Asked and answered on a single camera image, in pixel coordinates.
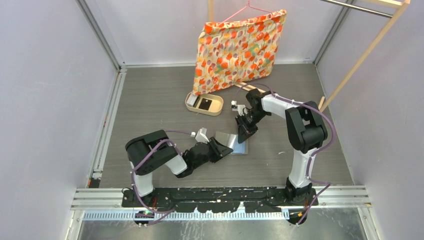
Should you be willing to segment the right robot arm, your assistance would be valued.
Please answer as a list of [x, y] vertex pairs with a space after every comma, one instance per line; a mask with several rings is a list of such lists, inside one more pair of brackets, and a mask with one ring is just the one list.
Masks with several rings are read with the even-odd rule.
[[277, 115], [286, 122], [289, 143], [294, 149], [292, 168], [286, 179], [284, 195], [291, 205], [299, 205], [312, 191], [310, 173], [317, 151], [328, 138], [325, 118], [314, 101], [298, 102], [274, 92], [252, 89], [246, 94], [249, 107], [231, 101], [238, 115], [237, 142], [244, 143], [258, 131], [257, 124], [265, 117]]

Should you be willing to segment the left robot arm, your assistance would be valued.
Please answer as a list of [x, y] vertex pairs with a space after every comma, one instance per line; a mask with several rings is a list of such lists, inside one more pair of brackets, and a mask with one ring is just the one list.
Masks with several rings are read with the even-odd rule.
[[206, 132], [206, 128], [191, 132], [189, 135], [195, 138], [196, 144], [184, 152], [163, 129], [130, 140], [125, 150], [132, 167], [135, 202], [141, 207], [153, 202], [153, 172], [159, 167], [165, 165], [177, 178], [185, 178], [200, 166], [216, 163], [233, 152], [215, 137], [208, 138]]

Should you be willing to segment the black VIP card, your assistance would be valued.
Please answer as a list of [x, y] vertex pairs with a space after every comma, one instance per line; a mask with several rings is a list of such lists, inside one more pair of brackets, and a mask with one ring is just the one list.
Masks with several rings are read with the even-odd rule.
[[197, 106], [198, 109], [200, 110], [205, 110], [205, 111], [209, 111], [211, 104], [212, 104], [212, 100], [208, 99], [208, 98], [202, 98]]

